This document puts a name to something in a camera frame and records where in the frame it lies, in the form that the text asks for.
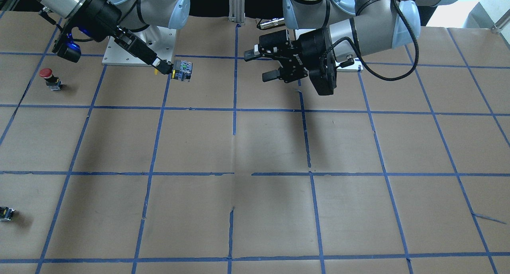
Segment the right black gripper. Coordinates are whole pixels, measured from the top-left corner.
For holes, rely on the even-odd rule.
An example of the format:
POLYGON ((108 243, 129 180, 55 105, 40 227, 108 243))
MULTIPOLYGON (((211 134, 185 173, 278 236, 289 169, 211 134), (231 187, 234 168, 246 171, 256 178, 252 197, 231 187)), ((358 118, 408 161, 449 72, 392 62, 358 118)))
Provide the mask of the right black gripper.
POLYGON ((155 65, 155 72, 168 75, 173 71, 173 64, 158 58, 141 38, 130 30, 120 27, 118 21, 122 12, 108 0, 84 0, 78 9, 78 28, 94 41, 101 42, 107 36, 131 55, 141 59, 145 64, 155 65))

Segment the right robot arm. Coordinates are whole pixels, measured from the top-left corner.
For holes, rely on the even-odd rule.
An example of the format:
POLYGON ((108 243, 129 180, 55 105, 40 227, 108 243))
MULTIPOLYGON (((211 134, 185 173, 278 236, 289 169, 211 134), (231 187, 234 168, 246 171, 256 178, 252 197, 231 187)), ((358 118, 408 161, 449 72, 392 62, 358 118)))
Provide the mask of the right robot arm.
POLYGON ((107 37, 130 55, 155 67, 161 74, 175 80, 189 80, 192 63, 161 58, 139 33, 150 27, 182 29, 190 13, 190 0, 36 0, 43 5, 40 16, 52 25, 50 10, 66 19, 52 52, 60 58, 78 62, 81 49, 72 30, 78 28, 91 40, 101 42, 107 37))

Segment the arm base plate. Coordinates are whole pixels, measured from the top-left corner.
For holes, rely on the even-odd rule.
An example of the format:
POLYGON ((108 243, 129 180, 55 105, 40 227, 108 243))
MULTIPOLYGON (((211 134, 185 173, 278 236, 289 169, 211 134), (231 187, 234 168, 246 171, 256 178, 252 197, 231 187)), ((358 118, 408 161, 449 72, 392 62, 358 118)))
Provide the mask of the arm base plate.
MULTIPOLYGON (((147 29, 135 33, 147 46, 157 53, 158 57, 168 62, 173 62, 173 54, 178 30, 150 25, 147 29)), ((113 38, 109 39, 107 49, 102 60, 104 65, 147 67, 141 59, 129 54, 116 44, 113 38)))
POLYGON ((356 45, 352 37, 352 32, 343 31, 337 34, 334 34, 333 31, 331 32, 331 41, 333 43, 344 37, 349 39, 339 42, 337 46, 333 48, 337 72, 356 72, 363 70, 362 63, 355 52, 356 45))

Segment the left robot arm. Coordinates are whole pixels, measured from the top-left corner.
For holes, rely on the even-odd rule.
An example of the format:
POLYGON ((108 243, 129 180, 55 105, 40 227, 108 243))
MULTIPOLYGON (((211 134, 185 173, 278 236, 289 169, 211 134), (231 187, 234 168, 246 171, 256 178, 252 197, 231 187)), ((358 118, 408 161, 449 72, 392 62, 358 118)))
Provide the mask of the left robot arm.
POLYGON ((278 61, 277 70, 262 75, 264 82, 286 83, 308 77, 317 94, 331 96, 337 69, 349 67, 358 58, 366 71, 381 80, 400 80, 416 69, 417 39, 421 32, 419 6, 450 5, 457 0, 282 0, 288 29, 305 30, 291 40, 287 30, 260 36, 260 42, 244 53, 244 60, 261 57, 278 61), (393 78, 372 71, 364 55, 413 43, 414 65, 393 78))

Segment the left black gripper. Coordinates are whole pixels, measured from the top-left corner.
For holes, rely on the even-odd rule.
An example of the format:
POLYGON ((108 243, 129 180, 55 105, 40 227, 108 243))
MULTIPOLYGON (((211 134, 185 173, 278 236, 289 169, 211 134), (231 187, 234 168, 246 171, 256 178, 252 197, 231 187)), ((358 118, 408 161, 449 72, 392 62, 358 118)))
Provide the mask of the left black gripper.
POLYGON ((308 69, 317 67, 331 54, 332 39, 329 29, 323 27, 301 34, 295 41, 290 40, 287 30, 261 35, 255 49, 244 51, 244 61, 261 57, 278 61, 277 70, 262 74, 262 81, 283 80, 285 83, 308 77, 308 69))

